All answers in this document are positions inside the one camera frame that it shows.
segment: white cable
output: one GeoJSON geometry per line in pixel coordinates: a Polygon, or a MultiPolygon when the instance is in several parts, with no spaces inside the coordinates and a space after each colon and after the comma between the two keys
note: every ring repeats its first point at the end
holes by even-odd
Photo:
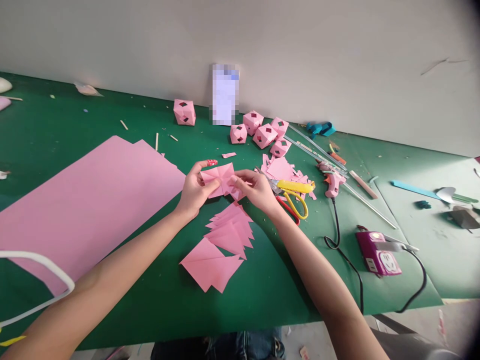
{"type": "Polygon", "coordinates": [[[70,278],[70,276],[68,276],[61,268],[55,265],[53,261],[51,261],[49,258],[43,255],[37,254],[35,252],[29,252],[29,251],[0,251],[0,258],[24,258],[24,259],[33,260],[45,266],[48,270],[54,273],[60,280],[62,280],[68,286],[68,290],[65,291],[63,294],[56,296],[53,299],[50,299],[44,302],[43,304],[40,304],[34,307],[33,309],[24,312],[23,314],[20,314],[18,316],[12,317],[11,319],[0,322],[0,328],[16,323],[17,321],[23,318],[26,318],[27,316],[33,313],[36,313],[37,311],[43,308],[46,308],[47,306],[57,302],[58,300],[63,299],[68,294],[70,294],[75,288],[75,283],[70,278]]]}

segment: black power cord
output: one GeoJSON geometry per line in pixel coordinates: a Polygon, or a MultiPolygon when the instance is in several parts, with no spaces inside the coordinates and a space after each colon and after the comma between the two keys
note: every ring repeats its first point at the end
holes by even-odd
{"type": "Polygon", "coordinates": [[[358,280],[360,281],[360,312],[363,315],[364,314],[364,282],[362,281],[362,277],[360,276],[360,273],[358,272],[357,268],[350,262],[349,258],[340,249],[340,225],[339,225],[339,215],[337,214],[337,205],[335,203],[335,198],[333,198],[333,197],[331,198],[331,203],[333,204],[333,210],[335,211],[336,236],[338,238],[338,241],[337,241],[337,243],[335,243],[328,236],[324,236],[323,239],[325,240],[325,244],[330,249],[337,250],[340,253],[340,255],[345,259],[345,261],[351,266],[351,268],[358,275],[358,280]]]}
{"type": "Polygon", "coordinates": [[[418,289],[418,291],[416,293],[414,293],[411,298],[408,299],[408,301],[406,302],[406,304],[401,308],[401,310],[399,311],[396,311],[396,313],[403,313],[405,310],[407,310],[407,308],[410,306],[410,304],[412,303],[413,300],[415,300],[417,298],[417,296],[420,295],[420,293],[425,289],[425,287],[427,286],[427,271],[425,270],[425,267],[424,265],[422,264],[422,262],[420,261],[419,257],[411,250],[408,250],[408,249],[405,249],[405,251],[407,251],[408,253],[410,253],[417,261],[418,263],[420,264],[421,266],[421,271],[423,273],[423,282],[421,283],[421,286],[420,288],[418,289]]]}
{"type": "MultiPolygon", "coordinates": [[[[335,222],[336,222],[336,234],[337,234],[337,238],[338,238],[338,241],[335,243],[330,237],[328,236],[324,236],[323,239],[325,240],[325,244],[332,250],[338,250],[338,252],[340,253],[340,255],[345,259],[345,261],[351,266],[351,268],[356,272],[357,276],[358,276],[358,280],[360,282],[360,312],[364,313],[364,283],[362,281],[362,277],[360,276],[360,273],[359,271],[355,268],[355,266],[351,263],[351,261],[349,260],[349,258],[344,254],[344,252],[340,249],[340,225],[339,225],[339,215],[337,213],[337,205],[336,205],[336,202],[335,202],[335,198],[331,198],[331,203],[333,204],[333,210],[335,212],[335,222]]],[[[368,229],[364,226],[358,226],[359,229],[361,230],[365,230],[365,231],[368,231],[368,229]]],[[[421,267],[421,271],[423,273],[423,281],[421,283],[421,286],[420,286],[420,289],[418,289],[418,291],[416,293],[414,293],[409,299],[408,301],[405,303],[405,305],[399,310],[399,311],[396,311],[396,313],[398,314],[401,314],[403,313],[405,310],[407,310],[407,308],[410,306],[410,304],[412,303],[412,301],[414,301],[419,295],[420,293],[427,287],[427,271],[425,270],[425,267],[424,267],[424,264],[422,263],[422,261],[419,259],[419,257],[411,250],[408,250],[408,249],[404,249],[405,251],[407,251],[408,253],[410,253],[417,261],[418,263],[420,264],[420,267],[421,267]]]]}

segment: red scissors handle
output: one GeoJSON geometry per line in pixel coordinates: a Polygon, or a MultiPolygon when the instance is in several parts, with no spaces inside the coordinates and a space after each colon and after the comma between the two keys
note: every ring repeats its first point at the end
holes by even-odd
{"type": "Polygon", "coordinates": [[[300,226],[300,218],[297,216],[297,214],[294,213],[294,211],[286,204],[282,201],[282,199],[280,198],[280,196],[275,196],[275,199],[280,203],[280,205],[282,205],[285,210],[287,210],[290,215],[295,219],[295,224],[297,226],[300,226]]]}

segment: blue ruler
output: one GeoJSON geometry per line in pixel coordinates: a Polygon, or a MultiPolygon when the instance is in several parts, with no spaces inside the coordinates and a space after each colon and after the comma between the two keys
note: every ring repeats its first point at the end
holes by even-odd
{"type": "Polygon", "coordinates": [[[434,198],[434,199],[437,199],[437,200],[442,200],[433,191],[428,191],[428,190],[424,190],[424,189],[416,187],[416,186],[408,185],[408,184],[406,184],[404,182],[401,182],[401,181],[398,181],[398,180],[392,180],[391,184],[393,186],[397,187],[397,188],[405,189],[405,190],[408,190],[408,191],[411,191],[411,192],[414,192],[414,193],[417,193],[417,194],[425,195],[425,196],[428,196],[430,198],[434,198]]]}

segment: green table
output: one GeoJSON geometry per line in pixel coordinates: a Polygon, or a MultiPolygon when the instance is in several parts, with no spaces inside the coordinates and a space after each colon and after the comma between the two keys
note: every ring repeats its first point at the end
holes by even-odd
{"type": "MultiPolygon", "coordinates": [[[[0,181],[0,210],[38,187],[59,171],[78,160],[109,137],[118,135],[130,142],[144,139],[154,144],[155,133],[159,132],[159,151],[176,164],[184,173],[192,164],[202,159],[218,159],[219,165],[233,161],[236,169],[252,169],[262,163],[260,150],[249,137],[247,144],[232,145],[229,128],[213,126],[208,119],[208,109],[196,106],[197,120],[194,127],[178,126],[173,115],[173,102],[143,96],[101,90],[105,97],[86,97],[77,92],[72,84],[42,80],[26,76],[0,73],[13,83],[9,96],[23,98],[0,112],[0,170],[10,170],[7,180],[0,181]],[[124,120],[129,130],[125,130],[124,120]],[[237,152],[237,156],[222,159],[221,154],[237,152]]],[[[293,131],[288,135],[294,140],[300,137],[293,131]]],[[[378,278],[367,272],[360,248],[355,238],[356,225],[362,224],[371,230],[385,232],[421,248],[421,258],[432,279],[444,276],[443,259],[429,257],[436,248],[424,236],[424,224],[417,217],[425,217],[433,211],[416,210],[412,201],[407,201],[407,192],[399,189],[388,191],[387,181],[395,174],[397,163],[406,163],[405,176],[398,180],[408,181],[408,174],[415,174],[420,165],[428,160],[425,154],[432,151],[372,140],[359,136],[336,133],[332,137],[340,147],[340,154],[348,161],[348,168],[368,179],[379,175],[378,200],[372,204],[391,219],[396,219],[402,230],[393,230],[344,189],[337,197],[339,221],[342,233],[342,249],[352,263],[361,271],[364,283],[365,314],[378,314],[399,310],[407,299],[419,288],[422,281],[421,269],[408,253],[395,255],[403,274],[378,278]],[[402,158],[410,154],[411,164],[402,158]]],[[[328,140],[317,137],[324,149],[328,140]]],[[[323,236],[335,238],[335,223],[330,201],[323,196],[323,176],[315,168],[312,158],[292,146],[287,159],[297,170],[316,181],[317,201],[307,197],[310,216],[301,222],[301,228],[318,249],[332,263],[345,281],[353,296],[359,298],[359,284],[355,273],[337,251],[330,250],[323,236]]],[[[459,156],[434,152],[433,158],[452,163],[463,162],[459,156]]],[[[348,183],[357,188],[354,180],[348,183]]],[[[431,188],[428,183],[414,185],[431,188]]],[[[442,184],[452,185],[448,178],[442,184]]],[[[465,190],[463,195],[475,197],[465,190]]],[[[178,195],[149,221],[141,226],[130,240],[164,217],[175,207],[178,195]]],[[[219,334],[240,329],[261,329],[285,324],[299,324],[320,319],[288,254],[278,239],[272,223],[253,207],[247,199],[241,203],[253,218],[254,249],[247,250],[248,260],[239,268],[228,283],[224,294],[210,290],[203,293],[188,273],[178,265],[180,260],[201,240],[208,229],[205,225],[216,213],[224,209],[231,199],[224,197],[209,200],[199,216],[188,224],[172,243],[153,262],[131,290],[85,339],[80,349],[137,344],[157,340],[168,340],[196,335],[219,334]]],[[[439,221],[437,231],[456,233],[468,245],[478,249],[466,230],[455,229],[439,221]]],[[[437,252],[447,257],[451,247],[441,244],[437,252]]],[[[478,287],[472,279],[460,279],[458,268],[447,278],[438,279],[439,289],[448,297],[477,296],[478,287]]],[[[50,297],[42,282],[13,263],[0,260],[0,319],[19,314],[50,297]]],[[[428,280],[425,291],[411,308],[427,307],[442,303],[436,283],[428,280]]],[[[18,336],[37,315],[30,316],[3,329],[0,340],[18,336]]]]}

